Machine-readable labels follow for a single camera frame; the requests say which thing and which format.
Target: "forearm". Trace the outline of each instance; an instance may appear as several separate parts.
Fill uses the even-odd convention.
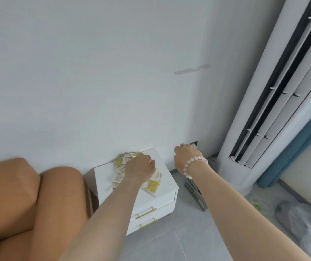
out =
[[[140,185],[122,181],[83,227],[59,261],[117,260]]]
[[[191,167],[234,261],[311,260],[206,163],[198,161]]]

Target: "white floor-standing air conditioner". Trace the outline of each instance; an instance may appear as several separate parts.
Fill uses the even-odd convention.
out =
[[[311,119],[311,0],[286,0],[217,159],[242,195]]]

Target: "person's left arm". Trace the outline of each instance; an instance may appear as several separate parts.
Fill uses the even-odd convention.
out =
[[[140,153],[125,165],[125,176],[118,187],[89,219],[58,261],[119,258],[137,193],[154,173],[155,161]]]

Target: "gray plastic basket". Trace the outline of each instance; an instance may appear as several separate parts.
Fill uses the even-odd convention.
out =
[[[186,182],[184,183],[184,186],[188,190],[189,194],[192,195],[194,200],[196,200],[196,202],[198,203],[200,208],[203,211],[206,211],[208,209],[207,205],[206,205],[206,202],[204,201],[204,198],[201,195],[201,193],[200,193],[197,185],[194,183],[194,181],[190,180],[190,179],[186,179]]]

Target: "hand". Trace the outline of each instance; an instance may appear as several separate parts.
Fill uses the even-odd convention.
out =
[[[175,161],[175,167],[176,169],[183,175],[183,169],[184,165],[187,164],[187,161],[190,160],[191,158],[202,156],[201,152],[198,149],[194,149],[190,144],[181,144],[181,147],[177,146],[175,147],[175,156],[174,156],[174,161]],[[195,163],[190,164],[188,167],[188,175],[191,175],[193,166],[195,164],[199,165],[205,163],[203,160],[196,160]]]
[[[155,166],[155,160],[151,160],[149,155],[140,153],[125,164],[125,176],[123,180],[141,186],[142,183],[152,177]]]

